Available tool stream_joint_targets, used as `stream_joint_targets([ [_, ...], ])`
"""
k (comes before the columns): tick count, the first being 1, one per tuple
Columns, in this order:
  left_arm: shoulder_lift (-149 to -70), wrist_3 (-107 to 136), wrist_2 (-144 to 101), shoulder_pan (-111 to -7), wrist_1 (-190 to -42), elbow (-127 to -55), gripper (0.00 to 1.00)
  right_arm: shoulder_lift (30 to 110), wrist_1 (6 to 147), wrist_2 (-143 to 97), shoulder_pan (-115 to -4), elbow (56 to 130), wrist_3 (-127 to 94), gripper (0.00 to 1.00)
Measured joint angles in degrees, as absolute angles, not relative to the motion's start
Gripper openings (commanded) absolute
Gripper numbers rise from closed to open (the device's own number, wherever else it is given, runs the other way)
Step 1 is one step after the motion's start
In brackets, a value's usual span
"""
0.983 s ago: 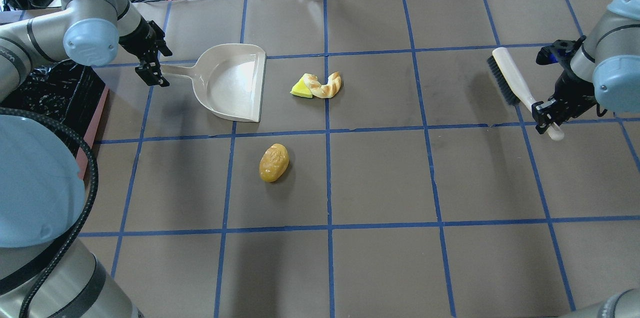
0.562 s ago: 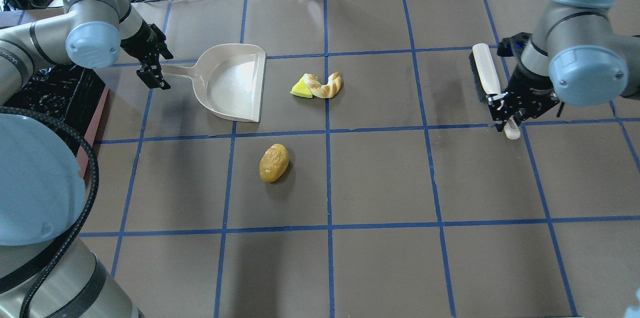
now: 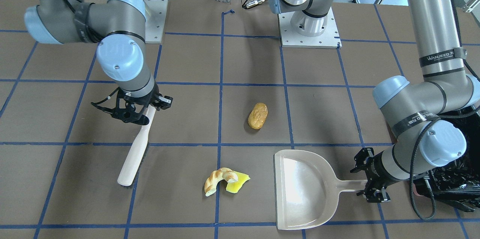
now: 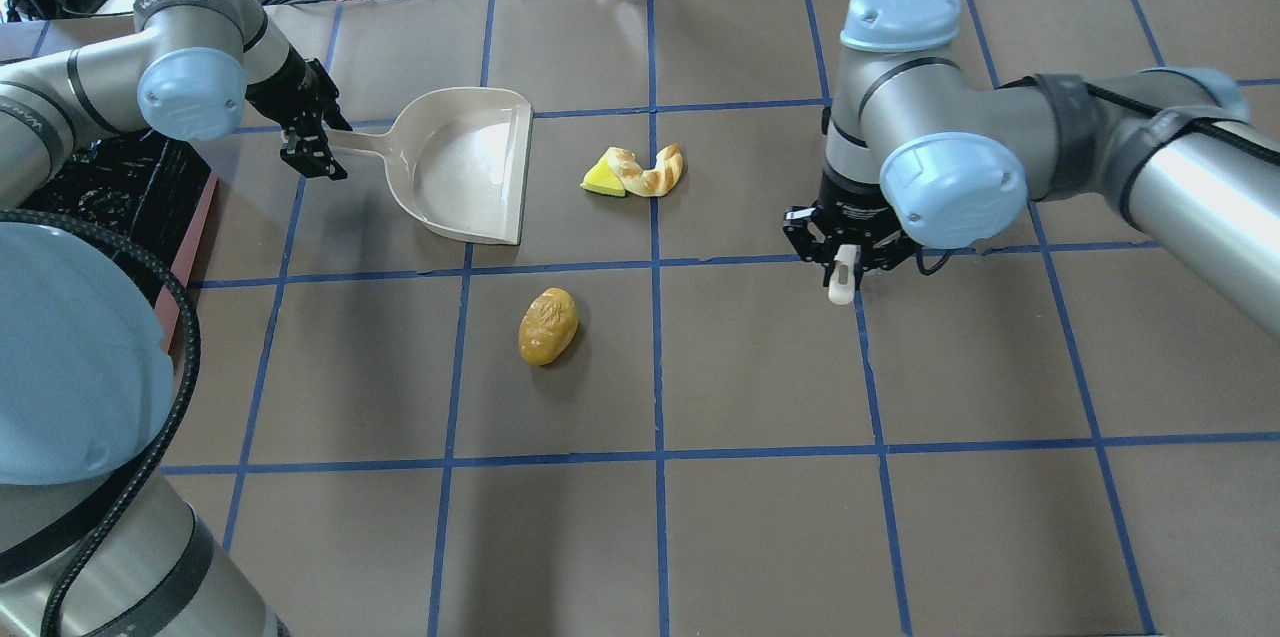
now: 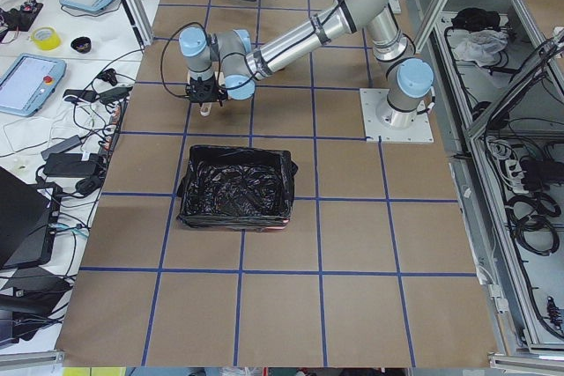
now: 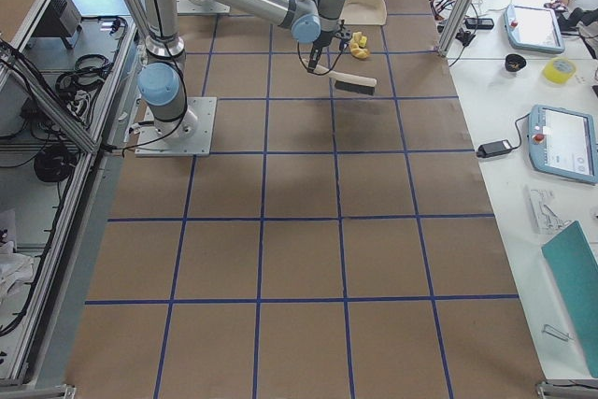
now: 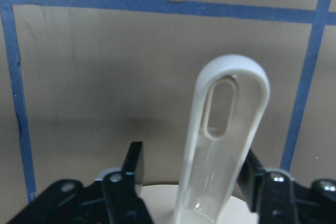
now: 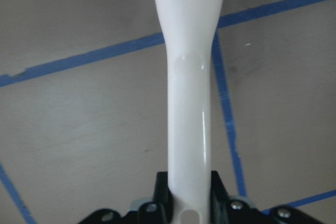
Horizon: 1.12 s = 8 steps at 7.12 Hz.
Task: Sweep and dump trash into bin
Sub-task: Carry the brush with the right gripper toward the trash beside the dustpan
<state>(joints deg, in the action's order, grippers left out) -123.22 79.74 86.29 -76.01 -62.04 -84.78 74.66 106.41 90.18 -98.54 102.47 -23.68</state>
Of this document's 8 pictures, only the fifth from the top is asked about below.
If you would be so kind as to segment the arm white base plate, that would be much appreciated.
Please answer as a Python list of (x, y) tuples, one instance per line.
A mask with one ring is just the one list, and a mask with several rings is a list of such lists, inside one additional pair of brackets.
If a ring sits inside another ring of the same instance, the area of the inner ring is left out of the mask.
[(388, 103), (389, 89), (360, 89), (365, 139), (369, 143), (432, 144), (434, 137), (421, 100), (415, 111), (398, 112)]

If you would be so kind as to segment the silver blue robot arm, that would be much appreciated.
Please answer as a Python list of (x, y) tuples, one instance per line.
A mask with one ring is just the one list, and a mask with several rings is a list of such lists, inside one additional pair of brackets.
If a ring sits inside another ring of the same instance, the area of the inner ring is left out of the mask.
[(389, 82), (387, 97), (376, 108), (379, 121), (392, 129), (410, 127), (424, 114), (421, 101), (429, 93), (434, 73), (416, 58), (412, 41), (399, 28), (389, 0), (334, 0), (302, 24), (261, 47), (250, 46), (249, 33), (234, 29), (208, 34), (190, 25), (179, 37), (189, 80), (186, 97), (192, 103), (245, 100), (256, 82), (345, 34), (366, 30), (375, 60)]

